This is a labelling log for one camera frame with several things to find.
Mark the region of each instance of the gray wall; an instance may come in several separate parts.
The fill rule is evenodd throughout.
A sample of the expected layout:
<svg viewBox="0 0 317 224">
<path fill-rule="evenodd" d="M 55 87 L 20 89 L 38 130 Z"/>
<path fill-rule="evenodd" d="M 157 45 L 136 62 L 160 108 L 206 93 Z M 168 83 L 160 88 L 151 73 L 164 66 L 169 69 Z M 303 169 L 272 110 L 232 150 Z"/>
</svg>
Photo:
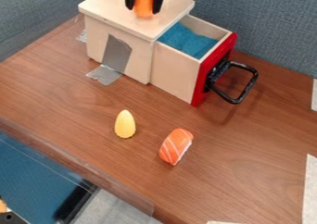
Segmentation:
<svg viewBox="0 0 317 224">
<path fill-rule="evenodd" d="M 0 62 L 78 13 L 82 0 L 0 0 Z"/>
<path fill-rule="evenodd" d="M 236 48 L 317 78 L 317 0 L 196 0 L 192 14 L 236 31 Z"/>
</svg>

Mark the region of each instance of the wooden table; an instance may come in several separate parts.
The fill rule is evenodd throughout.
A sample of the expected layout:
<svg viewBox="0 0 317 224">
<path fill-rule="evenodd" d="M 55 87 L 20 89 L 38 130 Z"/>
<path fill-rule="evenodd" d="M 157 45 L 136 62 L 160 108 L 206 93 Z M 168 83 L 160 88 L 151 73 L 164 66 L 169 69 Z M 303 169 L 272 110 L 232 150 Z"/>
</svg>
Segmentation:
<svg viewBox="0 0 317 224">
<path fill-rule="evenodd" d="M 235 52 L 259 71 L 254 90 L 240 106 L 211 94 L 196 108 L 127 77 L 87 78 L 98 65 L 75 40 L 82 30 L 72 19 L 1 63 L 4 131 L 133 202 L 128 187 L 165 223 L 301 223 L 306 155 L 317 156 L 312 79 Z M 237 94 L 247 80 L 235 71 L 222 84 Z M 132 139 L 113 131 L 122 109 L 135 116 Z M 158 150 L 175 128 L 195 139 L 172 167 Z"/>
</svg>

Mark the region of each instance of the yellow egg-shaped object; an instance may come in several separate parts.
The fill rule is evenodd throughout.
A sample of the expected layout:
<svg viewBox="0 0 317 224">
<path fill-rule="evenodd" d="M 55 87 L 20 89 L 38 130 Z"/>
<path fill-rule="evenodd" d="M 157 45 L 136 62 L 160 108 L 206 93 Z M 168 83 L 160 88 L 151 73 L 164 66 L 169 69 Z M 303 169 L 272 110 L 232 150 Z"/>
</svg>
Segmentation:
<svg viewBox="0 0 317 224">
<path fill-rule="evenodd" d="M 135 131 L 136 127 L 133 115 L 126 109 L 122 110 L 117 116 L 115 124 L 116 134 L 123 139 L 127 139 L 132 137 Z"/>
</svg>

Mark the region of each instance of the salmon nigiri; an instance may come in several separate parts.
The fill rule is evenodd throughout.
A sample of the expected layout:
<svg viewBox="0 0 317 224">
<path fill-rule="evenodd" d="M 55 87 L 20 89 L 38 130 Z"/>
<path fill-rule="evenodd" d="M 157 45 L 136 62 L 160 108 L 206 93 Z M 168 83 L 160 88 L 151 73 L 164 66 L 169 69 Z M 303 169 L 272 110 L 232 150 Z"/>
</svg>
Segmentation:
<svg viewBox="0 0 317 224">
<path fill-rule="evenodd" d="M 175 166 L 192 144 L 193 138 L 193 134 L 187 130 L 174 130 L 160 147 L 158 152 L 159 157 L 163 161 Z"/>
</svg>

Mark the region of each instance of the black drawer handle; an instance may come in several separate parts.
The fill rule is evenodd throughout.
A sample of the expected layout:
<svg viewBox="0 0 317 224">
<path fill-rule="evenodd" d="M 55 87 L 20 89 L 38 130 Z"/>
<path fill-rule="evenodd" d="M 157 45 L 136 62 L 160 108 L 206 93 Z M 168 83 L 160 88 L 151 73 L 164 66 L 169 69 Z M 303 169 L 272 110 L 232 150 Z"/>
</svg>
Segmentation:
<svg viewBox="0 0 317 224">
<path fill-rule="evenodd" d="M 249 83 L 247 84 L 246 88 L 243 90 L 243 92 L 239 95 L 239 97 L 237 97 L 236 99 L 230 97 L 228 94 L 224 93 L 222 90 L 220 90 L 214 83 L 210 83 L 209 87 L 210 89 L 212 89 L 213 91 L 215 91 L 220 97 L 222 97 L 224 100 L 226 100 L 227 102 L 231 103 L 231 104 L 240 104 L 241 102 L 243 102 L 243 100 L 247 97 L 248 92 L 251 90 L 251 88 L 253 87 L 254 83 L 257 81 L 258 77 L 259 77 L 259 73 L 256 69 L 244 65 L 244 64 L 239 64 L 236 63 L 234 61 L 230 62 L 230 67 L 237 67 L 237 68 L 241 68 L 243 70 L 249 71 L 253 74 L 252 79 L 249 81 Z"/>
</svg>

